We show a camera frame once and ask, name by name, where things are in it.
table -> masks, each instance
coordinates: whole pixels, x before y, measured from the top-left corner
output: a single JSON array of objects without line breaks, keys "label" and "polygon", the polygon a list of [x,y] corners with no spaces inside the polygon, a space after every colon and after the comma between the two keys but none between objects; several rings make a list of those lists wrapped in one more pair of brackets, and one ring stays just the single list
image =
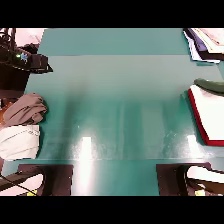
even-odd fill
[{"label": "table", "polygon": [[159,195],[156,164],[210,162],[224,148],[201,140],[187,97],[195,78],[221,81],[224,65],[193,62],[181,29],[48,29],[39,53],[53,73],[32,75],[41,94],[36,160],[73,164],[72,195]]}]

cable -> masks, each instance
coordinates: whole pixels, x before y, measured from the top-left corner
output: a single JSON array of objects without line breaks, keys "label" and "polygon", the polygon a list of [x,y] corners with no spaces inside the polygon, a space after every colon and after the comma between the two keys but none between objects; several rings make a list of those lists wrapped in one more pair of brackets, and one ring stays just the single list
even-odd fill
[{"label": "cable", "polygon": [[19,185],[19,184],[15,184],[14,182],[12,182],[11,180],[9,180],[9,179],[7,179],[6,177],[2,176],[1,174],[0,174],[0,177],[2,177],[2,179],[4,179],[4,180],[8,181],[9,183],[13,184],[14,186],[23,188],[24,190],[26,190],[26,191],[28,191],[28,192],[30,192],[30,193],[36,195],[36,196],[39,196],[39,195],[37,195],[36,193],[34,193],[34,192],[32,192],[31,190],[29,190],[28,188],[23,187],[23,186],[21,186],[21,185]]}]

